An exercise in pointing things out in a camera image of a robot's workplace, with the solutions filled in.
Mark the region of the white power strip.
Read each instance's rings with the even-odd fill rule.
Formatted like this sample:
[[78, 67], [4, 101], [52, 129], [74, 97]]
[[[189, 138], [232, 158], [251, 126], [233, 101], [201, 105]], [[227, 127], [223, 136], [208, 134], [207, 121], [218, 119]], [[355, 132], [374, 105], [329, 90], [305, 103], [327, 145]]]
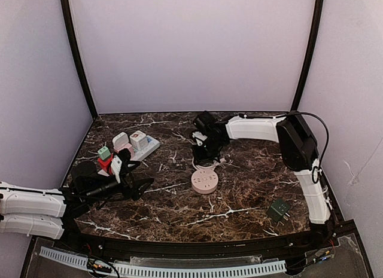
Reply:
[[[151, 136], [147, 135], [147, 139], [148, 139], [148, 145], [143, 150], [138, 151], [134, 148], [135, 155], [134, 155], [134, 157], [131, 157], [131, 160], [143, 161], [145, 158], [147, 158], [150, 154], [152, 154], [160, 146], [160, 142], [158, 140], [152, 138]], [[104, 175], [104, 176], [109, 176], [109, 174], [104, 172], [102, 169], [100, 171], [98, 171], [98, 174]]]

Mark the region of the red cube socket adapter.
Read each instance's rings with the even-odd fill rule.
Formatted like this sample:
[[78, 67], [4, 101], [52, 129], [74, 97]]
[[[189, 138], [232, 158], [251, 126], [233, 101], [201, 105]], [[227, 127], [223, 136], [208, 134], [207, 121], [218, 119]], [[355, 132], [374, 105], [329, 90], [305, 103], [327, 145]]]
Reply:
[[105, 160], [101, 159], [100, 157], [98, 158], [98, 163], [101, 169], [109, 175], [112, 175], [112, 168], [111, 168], [112, 160], [113, 160], [112, 154]]

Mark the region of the white cube tiger adapter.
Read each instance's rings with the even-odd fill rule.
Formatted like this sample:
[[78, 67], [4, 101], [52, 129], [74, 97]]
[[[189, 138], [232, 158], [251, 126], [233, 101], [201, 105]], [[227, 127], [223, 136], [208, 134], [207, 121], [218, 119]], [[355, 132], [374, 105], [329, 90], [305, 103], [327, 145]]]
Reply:
[[147, 135], [140, 130], [132, 133], [129, 138], [131, 145], [138, 151], [143, 150], [148, 145]]

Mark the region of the small white adapter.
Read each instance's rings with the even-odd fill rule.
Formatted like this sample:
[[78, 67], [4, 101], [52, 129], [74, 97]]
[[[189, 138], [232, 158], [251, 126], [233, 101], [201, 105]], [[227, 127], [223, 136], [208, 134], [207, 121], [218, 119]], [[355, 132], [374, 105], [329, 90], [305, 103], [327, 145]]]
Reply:
[[129, 143], [129, 137], [125, 132], [119, 133], [112, 139], [115, 148], [122, 148]]

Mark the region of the pink round socket hub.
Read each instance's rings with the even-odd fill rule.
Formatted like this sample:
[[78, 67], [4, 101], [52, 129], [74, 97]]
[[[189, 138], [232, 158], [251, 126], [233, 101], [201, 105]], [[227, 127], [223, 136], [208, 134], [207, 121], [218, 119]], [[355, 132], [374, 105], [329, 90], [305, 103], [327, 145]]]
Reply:
[[218, 175], [211, 169], [196, 170], [191, 176], [191, 186], [199, 194], [213, 193], [218, 187]]

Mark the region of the mint green usb charger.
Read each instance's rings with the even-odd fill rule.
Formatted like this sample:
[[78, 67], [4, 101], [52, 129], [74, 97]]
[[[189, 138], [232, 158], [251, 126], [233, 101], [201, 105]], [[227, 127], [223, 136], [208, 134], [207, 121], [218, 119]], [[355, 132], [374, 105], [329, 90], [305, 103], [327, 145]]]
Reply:
[[98, 149], [98, 156], [102, 161], [106, 161], [111, 157], [110, 150], [107, 146], [103, 146], [102, 148]]

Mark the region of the pink cube socket adapter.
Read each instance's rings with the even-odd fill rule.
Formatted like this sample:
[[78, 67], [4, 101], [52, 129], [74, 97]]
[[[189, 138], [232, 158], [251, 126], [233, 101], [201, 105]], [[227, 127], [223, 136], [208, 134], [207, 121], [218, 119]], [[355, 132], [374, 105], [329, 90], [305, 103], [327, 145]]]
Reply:
[[131, 157], [134, 157], [134, 155], [135, 155], [134, 148], [130, 143], [127, 143], [127, 144], [122, 145], [122, 146], [115, 146], [114, 147], [114, 152], [116, 154], [120, 153], [121, 151], [129, 151]]

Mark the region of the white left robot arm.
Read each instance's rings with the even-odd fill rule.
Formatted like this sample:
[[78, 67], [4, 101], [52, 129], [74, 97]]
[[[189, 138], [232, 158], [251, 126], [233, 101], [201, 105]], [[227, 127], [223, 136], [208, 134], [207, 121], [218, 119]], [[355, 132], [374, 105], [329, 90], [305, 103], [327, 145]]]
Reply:
[[95, 163], [84, 161], [72, 169], [70, 186], [52, 190], [1, 182], [1, 232], [57, 240], [94, 204], [139, 200], [154, 178], [135, 179], [132, 172], [138, 166], [137, 161], [129, 166], [118, 161], [105, 175], [98, 173]]

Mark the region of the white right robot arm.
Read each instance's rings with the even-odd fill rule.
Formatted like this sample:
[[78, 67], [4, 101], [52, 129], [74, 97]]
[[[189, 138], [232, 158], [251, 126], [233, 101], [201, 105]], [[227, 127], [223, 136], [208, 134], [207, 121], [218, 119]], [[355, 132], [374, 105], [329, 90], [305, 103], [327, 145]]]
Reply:
[[238, 114], [224, 119], [204, 111], [193, 120], [191, 136], [195, 169], [214, 169], [221, 161], [221, 150], [232, 140], [255, 139], [276, 142], [285, 166], [296, 175], [313, 225], [324, 225], [331, 217], [332, 205], [321, 184], [323, 154], [306, 123], [304, 113], [291, 112], [271, 117]]

